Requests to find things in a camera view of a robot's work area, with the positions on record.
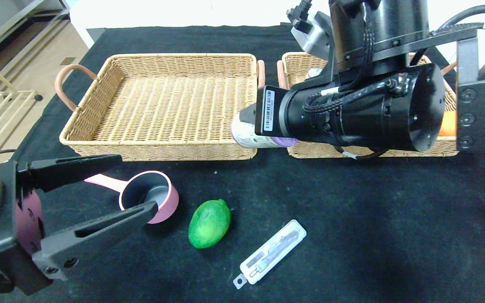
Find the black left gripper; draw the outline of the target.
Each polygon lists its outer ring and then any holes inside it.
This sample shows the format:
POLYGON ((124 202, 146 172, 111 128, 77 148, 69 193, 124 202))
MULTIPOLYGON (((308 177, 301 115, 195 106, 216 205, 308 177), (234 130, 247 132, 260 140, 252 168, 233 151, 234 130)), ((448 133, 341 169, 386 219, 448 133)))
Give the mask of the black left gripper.
POLYGON ((106 154, 37 160, 21 171, 16 161, 0 164, 0 295, 15 288, 32 295, 52 280, 66 281, 152 219, 157 203, 146 202, 44 238, 35 189, 49 192, 122 162, 121 155, 106 154))

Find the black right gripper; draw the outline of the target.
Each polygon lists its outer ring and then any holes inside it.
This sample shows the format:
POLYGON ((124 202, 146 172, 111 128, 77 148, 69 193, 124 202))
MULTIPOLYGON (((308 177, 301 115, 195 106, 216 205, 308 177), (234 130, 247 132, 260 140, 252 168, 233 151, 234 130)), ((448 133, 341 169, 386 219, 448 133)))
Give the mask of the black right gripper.
POLYGON ((258 88, 257 102, 239 112, 239 121, 255 125, 259 136, 319 142, 320 134, 312 126, 312 115, 302 109, 305 97, 308 94, 300 90, 266 85, 258 88))

